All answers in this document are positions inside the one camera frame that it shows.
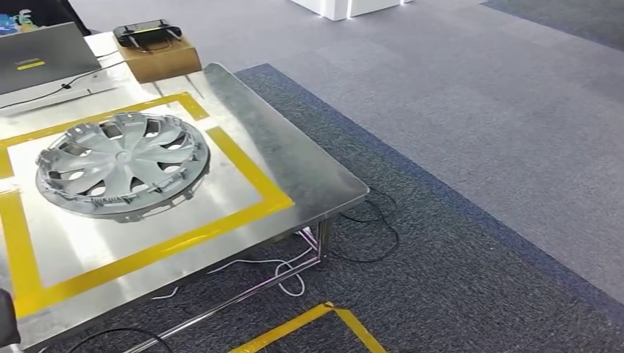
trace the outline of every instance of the black cable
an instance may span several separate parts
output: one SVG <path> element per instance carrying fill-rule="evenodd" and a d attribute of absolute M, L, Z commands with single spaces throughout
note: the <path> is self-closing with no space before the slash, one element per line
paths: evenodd
<path fill-rule="evenodd" d="M 381 192 L 375 188 L 370 188 L 371 190 L 380 193 L 381 195 L 384 195 L 386 198 L 390 199 L 392 201 L 392 204 L 394 204 L 394 209 L 391 211 L 391 214 L 396 212 L 398 205 L 397 205 L 397 201 L 390 195 L 388 195 L 387 193 Z M 390 255 L 392 255 L 393 253 L 395 253 L 401 246 L 401 236 L 399 234 L 399 232 L 388 222 L 388 219 L 386 218 L 386 216 L 383 214 L 383 211 L 381 210 L 381 208 L 379 206 L 377 206 L 377 204 L 375 204 L 374 202 L 370 201 L 370 200 L 366 200 L 365 201 L 367 204 L 369 204 L 371 207 L 373 207 L 377 213 L 379 214 L 378 218 L 372 218 L 372 219 L 357 219 L 348 215 L 345 215 L 344 213 L 341 213 L 340 215 L 350 221 L 354 221 L 357 223 L 373 223 L 373 222 L 377 222 L 380 221 L 384 226 L 386 226 L 388 229 L 390 229 L 390 232 L 393 234 L 394 236 L 394 244 L 392 245 L 392 247 L 384 252 L 382 255 L 375 257 L 373 259 L 369 259 L 369 260 L 359 260 L 359 259 L 352 259 L 350 257 L 346 257 L 344 255 L 341 254 L 337 254 L 336 252 L 333 252 L 330 250 L 330 254 L 336 258 L 336 259 L 340 259 L 340 260 L 346 260 L 346 261 L 350 261 L 352 263 L 378 263 L 382 260 L 385 260 L 387 257 L 389 257 Z"/>
<path fill-rule="evenodd" d="M 173 350 L 167 344 L 167 342 L 165 342 L 162 338 L 158 337 L 158 335 L 155 335 L 155 334 L 151 333 L 150 331 L 146 331 L 144 329 L 137 329 L 137 328 L 134 328 L 134 327 L 119 327 L 117 329 L 105 329 L 104 331 L 100 331 L 100 332 L 94 333 L 94 334 L 90 335 L 89 337 L 85 338 L 84 340 L 81 340 L 80 342 L 78 342 L 78 344 L 76 344 L 76 346 L 71 347 L 71 349 L 69 349 L 67 351 L 67 353 L 75 352 L 83 344 L 85 344 L 88 341 L 93 340 L 94 338 L 97 338 L 97 337 L 99 337 L 101 335 L 105 335 L 105 334 L 110 333 L 110 332 L 119 332 L 119 331 L 133 331 L 133 332 L 142 333 L 144 335 L 148 335 L 151 338 L 154 338 L 155 340 L 157 340 L 158 343 L 162 344 L 163 347 L 165 347 L 165 350 L 167 352 L 173 353 Z"/>
<path fill-rule="evenodd" d="M 110 53 L 108 53 L 108 54 L 99 55 L 99 56 L 97 56 L 96 58 L 97 58 L 97 59 L 102 59 L 103 57 L 107 57 L 107 56 L 109 56 L 109 55 L 113 55 L 113 54 L 115 54 L 115 53 L 119 53 L 119 50 L 112 51 L 112 52 L 110 52 Z"/>
<path fill-rule="evenodd" d="M 387 199 L 389 199 L 392 202 L 393 207 L 392 207 L 391 214 L 394 213 L 397 210 L 397 200 L 395 200 L 392 196 L 390 196 L 387 193 L 384 193 L 383 191 L 380 191 L 380 190 L 378 190 L 378 189 L 376 189 L 376 188 L 374 188 L 372 186 L 369 186 L 369 189 L 371 191 L 374 191 L 376 193 L 379 193 L 379 194 L 385 196 Z M 348 219 L 350 221 L 354 221 L 354 222 L 357 222 L 357 223 L 371 223 L 371 222 L 382 221 L 383 220 L 381 217 L 373 218 L 373 219 L 357 219 L 357 218 L 353 218 L 350 215 L 345 214 L 344 212 L 341 212 L 340 215 L 342 217 L 345 217 L 346 219 Z"/>
<path fill-rule="evenodd" d="M 50 97 L 50 96 L 52 96 L 52 95 L 54 95 L 54 94 L 56 94 L 56 93 L 59 93 L 61 90 L 68 90 L 68 89 L 70 89 L 70 88 L 71 88 L 71 85 L 72 85 L 74 82 L 76 82 L 78 79 L 81 79 L 81 78 L 83 78 L 83 77 L 87 77 L 87 76 L 89 76 L 89 75 L 95 74 L 96 72 L 100 72 L 100 71 L 102 71 L 102 70 L 106 70 L 107 68 L 112 68 L 113 66 L 117 66 L 117 65 L 119 65 L 119 64 L 123 64 L 123 63 L 125 63 L 125 61 L 121 61 L 121 62 L 119 62 L 119 63 L 115 63 L 115 64 L 112 64 L 112 65 L 109 65 L 109 66 L 105 66 L 105 67 L 103 67 L 103 68 L 98 68 L 97 70 L 89 71 L 89 72 L 87 72 L 86 74 L 80 75 L 80 76 L 78 76 L 78 77 L 74 77 L 74 79 L 72 79 L 70 82 L 67 82 L 67 83 L 63 83 L 63 84 L 61 84 L 60 88 L 59 88 L 59 89 L 57 89 L 57 90 L 55 90 L 54 92 L 44 94 L 43 96 L 35 97 L 35 98 L 33 98 L 33 99 L 27 99 L 26 101 L 18 101 L 18 102 L 16 102 L 16 103 L 7 104 L 7 105 L 4 105 L 4 106 L 0 107 L 0 109 L 4 109 L 4 108 L 8 108 L 8 107 L 13 107 L 13 106 L 15 106 L 15 105 L 20 105 L 20 104 L 24 104 L 24 103 L 30 103 L 31 101 L 36 101 L 36 100 L 38 100 L 38 99 L 43 99 L 43 98 L 46 98 L 46 97 Z"/>

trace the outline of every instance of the cable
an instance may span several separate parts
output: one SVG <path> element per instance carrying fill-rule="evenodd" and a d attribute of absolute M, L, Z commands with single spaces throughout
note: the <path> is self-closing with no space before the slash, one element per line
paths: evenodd
<path fill-rule="evenodd" d="M 180 289 L 180 287 L 176 287 L 176 288 L 174 288 L 174 291 L 171 292 L 171 294 L 166 295 L 166 296 L 155 296 L 154 298 L 151 298 L 150 300 L 163 300 L 163 299 L 173 298 L 177 294 L 177 291 L 179 289 Z"/>
<path fill-rule="evenodd" d="M 37 101 L 38 99 L 44 99 L 44 98 L 46 98 L 46 97 L 50 97 L 50 96 L 52 96 L 52 95 L 54 95 L 54 94 L 56 94 L 56 93 L 59 93 L 59 92 L 60 92 L 60 91 L 62 91 L 62 90 L 68 90 L 68 89 L 70 89 L 70 88 L 71 88 L 71 85 L 72 85 L 74 82 L 76 82 L 78 79 L 81 79 L 81 78 L 83 78 L 83 77 L 87 77 L 87 76 L 89 76 L 89 75 L 95 74 L 96 72 L 100 72 L 100 71 L 106 70 L 107 68 L 112 68 L 113 66 L 117 66 L 117 65 L 119 65 L 119 64 L 123 64 L 123 63 L 125 63 L 125 61 L 121 61 L 121 62 L 119 62 L 119 63 L 115 63 L 115 64 L 112 64 L 112 65 L 109 65 L 109 66 L 105 66 L 105 67 L 103 67 L 103 68 L 98 68 L 97 70 L 93 70 L 93 71 L 87 72 L 86 74 L 80 75 L 80 76 L 78 76 L 78 77 L 74 77 L 74 79 L 72 79 L 72 80 L 71 80 L 70 82 L 68 82 L 68 83 L 63 83 L 63 84 L 61 84 L 60 88 L 59 88 L 59 89 L 57 89 L 57 90 L 55 90 L 54 92 L 47 93 L 47 94 L 44 94 L 44 95 L 39 96 L 39 97 L 35 97 L 35 98 L 33 98 L 33 99 L 27 99 L 27 100 L 25 100 L 25 101 L 18 101 L 18 102 L 16 102 L 16 103 L 7 104 L 7 105 L 4 105 L 4 106 L 0 107 L 0 110 L 1 110 L 1 109 L 4 109 L 4 108 L 8 108 L 8 107 L 14 107 L 15 105 L 20 105 L 20 104 L 24 104 L 24 103 L 30 103 L 31 101 Z"/>
<path fill-rule="evenodd" d="M 373 187 L 369 187 L 371 190 L 380 193 L 381 195 L 384 195 L 386 198 L 390 199 L 392 201 L 392 204 L 394 205 L 394 209 L 392 210 L 391 214 L 396 212 L 398 205 L 397 205 L 397 200 L 395 200 L 392 196 L 388 195 L 387 193 L 384 193 L 382 191 L 379 191 Z M 336 259 L 340 259 L 340 260 L 346 260 L 346 261 L 350 261 L 352 263 L 377 263 L 380 262 L 382 260 L 385 260 L 387 257 L 389 257 L 390 255 L 392 255 L 393 253 L 395 253 L 401 246 L 401 236 L 399 234 L 399 232 L 388 222 L 388 219 L 386 218 L 386 216 L 383 214 L 383 211 L 381 210 L 381 208 L 379 206 L 377 206 L 377 204 L 375 204 L 374 202 L 370 201 L 370 200 L 366 200 L 364 201 L 367 204 L 369 204 L 371 207 L 373 207 L 377 213 L 379 214 L 378 218 L 372 218 L 372 219 L 358 219 L 358 218 L 354 218 L 352 216 L 349 215 L 345 215 L 344 213 L 341 213 L 340 215 L 342 217 L 344 217 L 345 219 L 348 219 L 349 221 L 353 221 L 353 222 L 357 222 L 357 223 L 373 223 L 376 221 L 381 221 L 381 223 L 386 226 L 386 228 L 390 229 L 390 232 L 393 234 L 394 236 L 394 244 L 392 245 L 392 247 L 384 252 L 382 255 L 375 257 L 373 259 L 369 259 L 369 260 L 359 260 L 359 259 L 352 259 L 350 257 L 346 257 L 342 254 L 338 254 L 334 251 L 329 251 L 329 253 Z"/>
<path fill-rule="evenodd" d="M 160 343 L 161 345 L 163 345 L 163 347 L 165 347 L 165 350 L 169 353 L 173 353 L 173 350 L 171 349 L 171 347 L 167 344 L 167 342 L 165 342 L 162 338 L 158 337 L 158 335 L 155 335 L 153 333 L 151 333 L 150 331 L 146 331 L 144 329 L 138 329 L 135 327 L 119 327 L 117 329 L 105 329 L 104 331 L 100 331 L 97 333 L 94 333 L 90 336 L 88 336 L 87 338 L 85 338 L 84 340 L 81 340 L 80 342 L 78 342 L 78 344 L 76 344 L 76 346 L 71 347 L 67 353 L 73 353 L 75 352 L 80 346 L 82 346 L 83 344 L 89 342 L 90 340 L 93 340 L 94 338 L 97 338 L 101 335 L 105 335 L 107 333 L 110 332 L 120 332 L 120 331 L 133 331 L 133 332 L 139 332 L 142 333 L 144 335 L 148 335 L 151 338 L 154 338 L 155 340 L 158 341 L 158 343 Z"/>
<path fill-rule="evenodd" d="M 97 57 L 96 57 L 96 59 L 102 59 L 103 57 L 107 57 L 107 56 L 109 56 L 109 55 L 113 55 L 113 54 L 115 54 L 115 53 L 119 53 L 119 50 L 115 50 L 115 51 L 110 52 L 110 53 L 108 53 L 108 54 L 99 55 L 99 56 L 97 56 Z"/>
<path fill-rule="evenodd" d="M 208 274 L 214 274 L 215 272 L 219 272 L 220 270 L 233 265 L 235 263 L 280 263 L 279 265 L 277 265 L 277 267 L 275 268 L 275 276 L 280 274 L 280 268 L 282 268 L 282 266 L 288 266 L 289 268 L 294 268 L 293 265 L 291 265 L 291 263 L 297 261 L 298 259 L 304 257 L 305 255 L 307 255 L 310 251 L 312 251 L 313 248 L 308 248 L 307 250 L 305 250 L 303 253 L 301 253 L 300 255 L 285 261 L 285 260 L 234 260 L 231 263 L 228 263 L 226 265 L 223 265 L 219 268 L 217 268 L 216 270 L 212 270 L 210 272 L 208 272 Z M 284 288 L 284 286 L 281 283 L 278 283 L 277 285 L 280 286 L 280 289 L 286 293 L 289 296 L 302 296 L 305 293 L 305 283 L 303 282 L 303 278 L 299 275 L 296 274 L 295 277 L 299 280 L 299 283 L 301 284 L 301 291 L 299 293 L 292 293 L 290 291 L 288 291 L 286 288 Z"/>

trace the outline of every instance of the cardboard box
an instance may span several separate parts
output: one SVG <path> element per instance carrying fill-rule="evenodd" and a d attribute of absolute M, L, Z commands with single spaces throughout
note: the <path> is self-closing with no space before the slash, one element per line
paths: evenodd
<path fill-rule="evenodd" d="M 117 43 L 121 56 L 124 57 L 130 70 L 140 83 L 154 82 L 159 79 L 168 79 L 175 76 L 201 71 L 195 47 L 182 36 L 182 40 L 171 40 L 171 47 L 167 42 L 154 44 L 148 52 L 137 48 L 124 48 Z"/>

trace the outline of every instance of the silver hubcap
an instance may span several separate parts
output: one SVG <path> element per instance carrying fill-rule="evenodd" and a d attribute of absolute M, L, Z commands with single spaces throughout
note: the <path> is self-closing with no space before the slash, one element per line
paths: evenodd
<path fill-rule="evenodd" d="M 37 160 L 39 191 L 88 215 L 154 206 L 189 189 L 208 169 L 202 134 L 171 115 L 120 113 L 70 128 Z"/>

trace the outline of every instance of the sticker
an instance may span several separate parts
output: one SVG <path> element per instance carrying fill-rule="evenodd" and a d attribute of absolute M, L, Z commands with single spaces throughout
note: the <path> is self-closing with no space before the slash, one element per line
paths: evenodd
<path fill-rule="evenodd" d="M 29 68 L 36 68 L 37 66 L 42 66 L 42 65 L 45 65 L 45 64 L 46 64 L 45 61 L 37 61 L 36 63 L 30 63 L 30 64 L 18 66 L 18 70 L 19 71 L 27 70 Z"/>

